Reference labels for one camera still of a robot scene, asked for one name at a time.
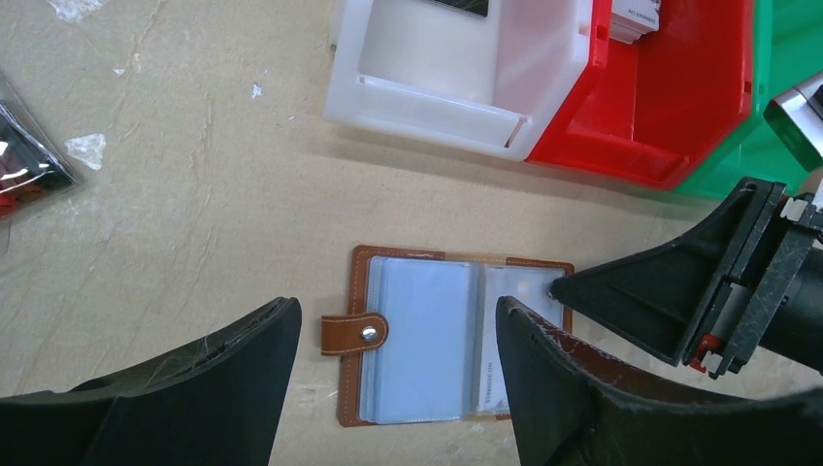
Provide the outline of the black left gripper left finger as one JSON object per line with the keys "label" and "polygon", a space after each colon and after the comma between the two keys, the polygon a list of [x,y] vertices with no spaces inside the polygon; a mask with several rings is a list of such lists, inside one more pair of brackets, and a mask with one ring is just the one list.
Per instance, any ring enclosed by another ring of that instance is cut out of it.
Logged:
{"label": "black left gripper left finger", "polygon": [[138,365],[1,401],[5,465],[265,465],[302,326],[279,297]]}

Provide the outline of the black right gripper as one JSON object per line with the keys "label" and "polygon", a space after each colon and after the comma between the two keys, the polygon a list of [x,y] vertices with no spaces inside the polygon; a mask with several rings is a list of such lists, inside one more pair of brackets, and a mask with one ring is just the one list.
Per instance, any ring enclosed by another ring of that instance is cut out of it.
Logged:
{"label": "black right gripper", "polygon": [[555,281],[552,298],[652,356],[712,378],[758,348],[822,370],[822,170],[791,196],[743,179],[659,247]]}

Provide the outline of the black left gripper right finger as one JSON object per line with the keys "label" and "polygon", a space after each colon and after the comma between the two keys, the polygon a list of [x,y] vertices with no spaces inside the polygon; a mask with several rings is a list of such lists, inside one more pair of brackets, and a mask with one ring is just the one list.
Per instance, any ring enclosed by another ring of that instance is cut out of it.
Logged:
{"label": "black left gripper right finger", "polygon": [[818,465],[822,392],[752,400],[631,366],[498,302],[516,334],[505,371],[523,465]]}

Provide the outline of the brown leather card holder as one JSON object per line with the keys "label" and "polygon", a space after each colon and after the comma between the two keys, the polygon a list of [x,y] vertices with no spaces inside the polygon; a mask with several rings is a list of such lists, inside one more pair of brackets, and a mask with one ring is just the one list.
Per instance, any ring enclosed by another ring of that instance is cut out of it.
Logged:
{"label": "brown leather card holder", "polygon": [[353,249],[346,311],[320,321],[320,350],[341,361],[343,427],[505,419],[498,300],[511,296],[570,330],[551,284],[568,262],[372,245]]}

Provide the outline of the red plastic bin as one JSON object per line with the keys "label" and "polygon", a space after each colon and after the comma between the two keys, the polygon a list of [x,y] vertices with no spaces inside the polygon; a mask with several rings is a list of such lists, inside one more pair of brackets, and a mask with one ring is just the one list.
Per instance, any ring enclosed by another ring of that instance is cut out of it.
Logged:
{"label": "red plastic bin", "polygon": [[610,38],[593,4],[589,59],[527,162],[671,190],[750,116],[751,1],[665,1],[661,28]]}

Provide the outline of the white plastic bin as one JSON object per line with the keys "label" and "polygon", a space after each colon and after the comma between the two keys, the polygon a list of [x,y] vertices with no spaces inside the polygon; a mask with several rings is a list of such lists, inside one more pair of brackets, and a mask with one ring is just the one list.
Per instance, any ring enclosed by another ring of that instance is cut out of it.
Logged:
{"label": "white plastic bin", "polygon": [[490,1],[486,18],[432,1],[343,1],[325,116],[525,160],[589,59],[596,1]]}

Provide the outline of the green plastic bin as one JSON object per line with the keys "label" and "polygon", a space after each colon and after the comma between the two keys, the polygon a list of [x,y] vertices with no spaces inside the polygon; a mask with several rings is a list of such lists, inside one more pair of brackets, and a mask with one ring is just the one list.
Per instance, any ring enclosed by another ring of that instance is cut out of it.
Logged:
{"label": "green plastic bin", "polygon": [[753,79],[749,118],[675,193],[723,199],[743,177],[780,182],[795,192],[807,171],[764,121],[770,99],[822,70],[822,3],[818,0],[756,1]]}

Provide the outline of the pack of coloured markers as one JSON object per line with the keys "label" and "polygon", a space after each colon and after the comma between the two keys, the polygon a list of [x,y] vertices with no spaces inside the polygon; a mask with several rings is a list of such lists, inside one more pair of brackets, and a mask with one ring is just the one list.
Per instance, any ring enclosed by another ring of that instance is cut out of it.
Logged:
{"label": "pack of coloured markers", "polygon": [[1,79],[1,217],[8,218],[84,183],[27,106]]}

